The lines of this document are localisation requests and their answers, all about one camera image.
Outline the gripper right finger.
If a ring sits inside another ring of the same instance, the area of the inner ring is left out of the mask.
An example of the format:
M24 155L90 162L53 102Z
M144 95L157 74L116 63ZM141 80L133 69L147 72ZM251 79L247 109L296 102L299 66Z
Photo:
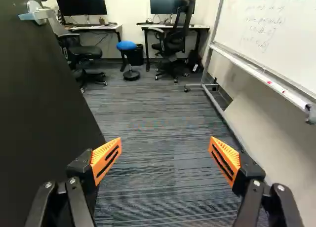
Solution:
M210 138L208 151L233 193L241 198L235 227L257 226L261 209L271 227L304 225L291 189L280 183L266 184L266 172L246 151L236 151L215 137Z

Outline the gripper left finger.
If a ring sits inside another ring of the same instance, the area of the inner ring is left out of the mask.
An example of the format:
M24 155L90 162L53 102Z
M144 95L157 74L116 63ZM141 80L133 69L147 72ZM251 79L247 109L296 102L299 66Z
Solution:
M25 226L94 227L99 184L121 153L121 138L85 150L67 165L66 180L47 181L39 186Z

